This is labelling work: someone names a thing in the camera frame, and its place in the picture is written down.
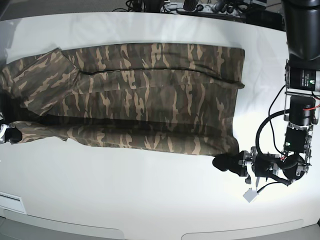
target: white tabletop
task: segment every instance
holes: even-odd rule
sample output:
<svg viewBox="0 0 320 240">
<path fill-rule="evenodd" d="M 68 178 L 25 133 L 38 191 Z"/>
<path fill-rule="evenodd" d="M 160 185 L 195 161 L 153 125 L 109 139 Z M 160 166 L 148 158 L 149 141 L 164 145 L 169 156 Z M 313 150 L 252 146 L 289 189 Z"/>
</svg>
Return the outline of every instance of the white tabletop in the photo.
<svg viewBox="0 0 320 240">
<path fill-rule="evenodd" d="M 284 85 L 284 32 L 217 19 L 151 13 L 75 13 L 0 22 L 7 62 L 48 52 L 137 42 L 198 43 L 245 50 L 233 133 L 250 150 L 268 108 Z M 273 112 L 284 109 L 284 95 Z M 286 123 L 273 121 L 279 148 Z M 244 178 L 220 172 L 212 157 L 83 146 L 47 138 L 0 146 L 0 191 L 22 197 L 27 214 L 120 229 L 126 239 L 178 240 L 182 235 L 254 228 L 320 217 L 320 130 L 313 135 L 309 174 L 290 187 L 275 184 L 248 204 Z M 262 151 L 276 153 L 270 127 Z"/>
</svg>

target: camouflage garment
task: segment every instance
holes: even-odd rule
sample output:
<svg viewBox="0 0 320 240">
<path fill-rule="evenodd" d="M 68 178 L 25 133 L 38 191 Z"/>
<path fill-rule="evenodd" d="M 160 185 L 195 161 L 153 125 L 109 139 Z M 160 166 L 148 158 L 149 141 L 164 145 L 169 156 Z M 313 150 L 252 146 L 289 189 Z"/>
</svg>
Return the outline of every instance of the camouflage garment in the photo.
<svg viewBox="0 0 320 240">
<path fill-rule="evenodd" d="M 232 122 L 245 51 L 180 43 L 55 49 L 9 63 L 20 143 L 47 137 L 95 147 L 237 153 Z"/>
</svg>

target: red wire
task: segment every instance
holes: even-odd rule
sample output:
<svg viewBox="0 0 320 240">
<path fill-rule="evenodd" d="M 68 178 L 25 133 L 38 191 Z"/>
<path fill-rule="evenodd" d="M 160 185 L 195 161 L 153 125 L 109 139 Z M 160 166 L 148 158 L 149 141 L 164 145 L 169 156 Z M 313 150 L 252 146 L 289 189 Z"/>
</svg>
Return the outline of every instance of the red wire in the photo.
<svg viewBox="0 0 320 240">
<path fill-rule="evenodd" d="M 304 108 L 303 111 L 309 111 L 309 110 L 313 110 L 313 109 L 317 109 L 320 107 L 320 104 L 318 106 L 315 107 L 311 107 L 311 108 Z"/>
</svg>

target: white table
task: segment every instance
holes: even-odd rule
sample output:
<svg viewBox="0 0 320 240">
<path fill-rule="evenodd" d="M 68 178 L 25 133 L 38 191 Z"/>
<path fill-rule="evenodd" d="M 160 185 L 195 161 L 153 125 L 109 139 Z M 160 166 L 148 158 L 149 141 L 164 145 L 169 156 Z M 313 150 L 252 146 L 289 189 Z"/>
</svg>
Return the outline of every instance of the white table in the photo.
<svg viewBox="0 0 320 240">
<path fill-rule="evenodd" d="M 284 85 L 284 32 L 192 16 L 149 13 L 75 13 L 0 22 L 7 62 L 45 53 L 136 42 L 199 43 L 245 49 L 234 136 L 250 150 L 268 108 Z M 273 111 L 284 108 L 284 95 Z M 274 121 L 276 142 L 286 123 Z M 275 153 L 269 126 L 261 148 Z M 0 191 L 22 197 L 28 215 L 120 229 L 126 239 L 178 240 L 186 233 L 254 228 L 320 217 L 320 129 L 313 136 L 309 174 L 290 187 L 266 188 L 248 204 L 244 178 L 220 172 L 212 157 L 83 146 L 47 138 L 0 146 Z"/>
</svg>

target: white connector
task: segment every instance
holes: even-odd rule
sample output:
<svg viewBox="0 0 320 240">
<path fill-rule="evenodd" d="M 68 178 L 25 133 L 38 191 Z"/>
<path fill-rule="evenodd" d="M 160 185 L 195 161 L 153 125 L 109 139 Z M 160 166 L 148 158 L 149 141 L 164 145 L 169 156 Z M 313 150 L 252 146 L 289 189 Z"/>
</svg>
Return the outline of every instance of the white connector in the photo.
<svg viewBox="0 0 320 240">
<path fill-rule="evenodd" d="M 245 192 L 243 197 L 248 201 L 248 203 L 253 202 L 258 197 L 259 193 L 256 190 L 253 190 L 252 188 L 249 188 L 248 191 Z"/>
</svg>

